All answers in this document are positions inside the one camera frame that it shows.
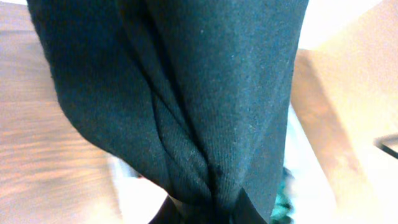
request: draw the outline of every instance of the dark fabric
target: dark fabric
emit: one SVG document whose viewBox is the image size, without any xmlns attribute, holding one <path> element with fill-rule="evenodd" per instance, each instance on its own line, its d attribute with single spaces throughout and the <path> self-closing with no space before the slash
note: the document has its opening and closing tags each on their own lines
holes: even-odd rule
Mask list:
<svg viewBox="0 0 398 224">
<path fill-rule="evenodd" d="M 28 0 L 71 124 L 177 200 L 269 220 L 307 0 Z"/>
</svg>

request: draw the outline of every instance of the black cloth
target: black cloth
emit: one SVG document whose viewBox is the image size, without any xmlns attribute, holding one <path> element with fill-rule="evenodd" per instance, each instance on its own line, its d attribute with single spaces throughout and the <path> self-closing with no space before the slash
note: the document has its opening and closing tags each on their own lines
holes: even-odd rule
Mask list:
<svg viewBox="0 0 398 224">
<path fill-rule="evenodd" d="M 269 220 L 307 1 L 28 5 L 79 133 L 227 223 L 242 194 Z"/>
</svg>

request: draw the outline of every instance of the wooden floor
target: wooden floor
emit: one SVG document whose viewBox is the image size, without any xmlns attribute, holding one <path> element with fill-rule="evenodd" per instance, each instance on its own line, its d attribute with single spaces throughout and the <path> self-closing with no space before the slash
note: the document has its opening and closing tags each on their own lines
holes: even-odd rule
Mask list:
<svg viewBox="0 0 398 224">
<path fill-rule="evenodd" d="M 121 223 L 105 153 L 64 117 L 26 6 L 0 2 L 0 223 Z"/>
<path fill-rule="evenodd" d="M 383 1 L 297 55 L 292 104 L 336 223 L 398 223 L 398 162 L 373 146 L 398 133 L 397 9 Z M 62 114 L 26 6 L 0 2 L 0 22 L 0 223 L 121 223 L 106 155 Z"/>
</svg>

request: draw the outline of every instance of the clothing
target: clothing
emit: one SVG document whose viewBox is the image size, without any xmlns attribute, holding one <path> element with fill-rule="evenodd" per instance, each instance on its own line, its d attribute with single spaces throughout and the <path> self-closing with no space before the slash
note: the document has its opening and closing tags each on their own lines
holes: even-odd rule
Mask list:
<svg viewBox="0 0 398 224">
<path fill-rule="evenodd" d="M 241 197 L 269 221 L 307 0 L 28 5 L 84 138 L 214 222 Z"/>
</svg>

